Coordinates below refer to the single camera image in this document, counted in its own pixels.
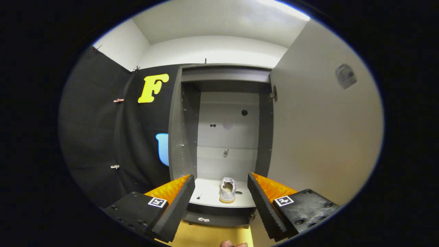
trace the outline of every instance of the yellow letter f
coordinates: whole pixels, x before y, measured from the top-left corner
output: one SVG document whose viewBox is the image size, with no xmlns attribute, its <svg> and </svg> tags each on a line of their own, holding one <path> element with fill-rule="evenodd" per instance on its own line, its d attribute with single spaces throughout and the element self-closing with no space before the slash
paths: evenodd
<svg viewBox="0 0 439 247">
<path fill-rule="evenodd" d="M 154 97 L 152 96 L 152 92 L 154 94 L 158 94 L 160 89 L 162 88 L 162 82 L 166 83 L 169 80 L 168 74 L 161 74 L 156 76 L 147 76 L 145 77 L 145 85 L 143 86 L 142 95 L 140 96 L 137 102 L 139 103 L 151 103 L 154 101 Z"/>
</svg>

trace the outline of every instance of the gray cabinet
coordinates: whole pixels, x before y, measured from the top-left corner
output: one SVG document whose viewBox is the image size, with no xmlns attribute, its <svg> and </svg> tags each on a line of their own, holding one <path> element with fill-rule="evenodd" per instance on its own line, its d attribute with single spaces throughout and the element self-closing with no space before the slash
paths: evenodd
<svg viewBox="0 0 439 247">
<path fill-rule="evenodd" d="M 171 179 L 194 174 L 184 220 L 248 225 L 255 205 L 247 174 L 268 175 L 273 139 L 270 69 L 246 65 L 184 65 L 169 118 Z M 237 181 L 236 200 L 222 203 L 220 181 Z"/>
</svg>

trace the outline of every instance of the blue shape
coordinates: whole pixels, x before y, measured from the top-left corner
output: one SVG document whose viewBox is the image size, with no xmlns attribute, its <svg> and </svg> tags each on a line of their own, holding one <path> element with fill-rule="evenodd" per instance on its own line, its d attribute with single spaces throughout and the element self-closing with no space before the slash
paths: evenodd
<svg viewBox="0 0 439 247">
<path fill-rule="evenodd" d="M 168 134 L 160 133 L 155 138 L 158 141 L 158 157 L 163 164 L 169 166 Z"/>
</svg>

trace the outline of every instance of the orange gripper pad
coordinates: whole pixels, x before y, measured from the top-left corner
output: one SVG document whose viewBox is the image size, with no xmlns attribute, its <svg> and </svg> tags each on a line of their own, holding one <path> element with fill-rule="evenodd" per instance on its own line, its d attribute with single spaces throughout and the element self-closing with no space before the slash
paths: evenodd
<svg viewBox="0 0 439 247">
<path fill-rule="evenodd" d="M 281 183 L 278 183 L 261 175 L 257 175 L 256 173 L 252 173 L 252 175 L 255 177 L 256 181 L 259 183 L 259 186 L 261 186 L 262 190 L 264 191 L 265 195 L 271 203 L 273 203 L 274 199 L 276 198 L 288 196 L 297 192 L 290 187 L 287 187 Z"/>
<path fill-rule="evenodd" d="M 186 182 L 187 178 L 190 176 L 190 174 L 177 178 L 175 180 L 172 180 L 169 183 L 166 183 L 160 187 L 157 187 L 153 189 L 152 191 L 146 192 L 145 195 L 157 197 L 160 199 L 165 199 L 168 201 L 169 205 L 171 205 L 172 201 L 177 196 L 178 192 L 180 191 L 181 187 Z"/>
</svg>

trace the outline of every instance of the wooden floor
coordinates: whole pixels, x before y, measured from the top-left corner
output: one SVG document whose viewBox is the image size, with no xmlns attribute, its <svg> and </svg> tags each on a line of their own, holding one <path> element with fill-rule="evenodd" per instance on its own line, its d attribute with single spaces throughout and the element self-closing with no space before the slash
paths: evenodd
<svg viewBox="0 0 439 247">
<path fill-rule="evenodd" d="M 248 247 L 253 247 L 250 228 L 218 228 L 202 225 L 189 225 L 180 222 L 173 242 L 165 243 L 172 247 L 219 247 L 220 243 L 230 240 L 234 245 L 247 242 Z"/>
</svg>

